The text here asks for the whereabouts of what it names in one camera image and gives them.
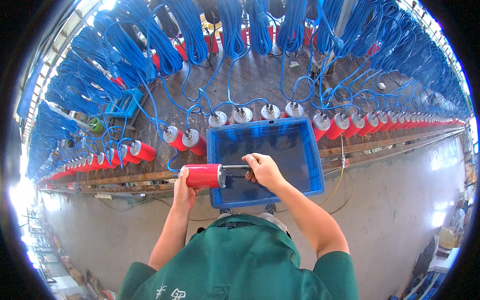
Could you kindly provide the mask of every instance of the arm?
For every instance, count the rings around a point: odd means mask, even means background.
[[[317,259],[333,251],[349,253],[347,240],[332,216],[288,183],[270,156],[253,153],[242,160],[253,171],[246,178],[268,188],[289,209],[300,231],[315,250]]]
[[[148,260],[148,265],[157,271],[185,246],[188,218],[200,191],[187,187],[188,173],[188,168],[182,168],[175,181],[172,208]]]

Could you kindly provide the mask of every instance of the factory floor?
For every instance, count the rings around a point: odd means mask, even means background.
[[[400,295],[413,265],[442,224],[449,225],[465,170],[459,140],[449,138],[358,168],[348,168],[334,196],[322,207],[333,212],[353,258],[360,299],[387,299]],[[339,172],[325,178],[326,192],[312,200],[321,203],[338,181]],[[90,195],[42,194],[47,221],[60,237],[62,248],[85,275],[89,269],[103,288],[118,291],[130,263],[147,263],[162,231],[169,207],[160,201],[132,209],[125,200]],[[171,203],[171,198],[164,198]],[[258,212],[261,207],[234,209]],[[277,204],[277,211],[284,210]],[[187,239],[198,227],[218,216],[208,195],[197,200]],[[288,211],[277,214],[301,255],[301,267],[312,269],[315,254]]]

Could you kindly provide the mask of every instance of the blue plastic tub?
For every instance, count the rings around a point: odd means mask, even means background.
[[[313,135],[307,117],[274,121],[256,121],[210,128],[207,131],[209,164],[244,165],[241,158],[249,153],[270,155],[284,178],[306,196],[325,191],[325,182]],[[210,189],[214,208],[232,208],[279,202],[267,188],[251,183],[243,170],[229,170],[227,187]]]

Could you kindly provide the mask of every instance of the hand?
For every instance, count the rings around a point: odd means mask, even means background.
[[[258,182],[271,192],[277,186],[286,182],[275,161],[270,156],[252,153],[245,155],[241,159],[247,162],[251,168],[245,175],[246,180],[251,180],[253,183]]]
[[[175,181],[173,187],[173,207],[185,210],[188,213],[195,205],[195,199],[202,188],[189,188],[187,186],[188,168],[181,168],[179,178]]]

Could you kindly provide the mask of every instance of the water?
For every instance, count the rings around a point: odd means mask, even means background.
[[[246,163],[241,158],[246,154],[257,152],[270,155],[288,182],[301,192],[311,190],[307,159],[298,124],[219,132],[216,144],[220,143],[221,146],[216,147],[217,163],[244,165]],[[223,202],[243,202],[275,197],[267,188],[242,178],[245,176],[245,170],[227,170],[227,172],[232,176],[227,179],[227,187],[220,190]]]

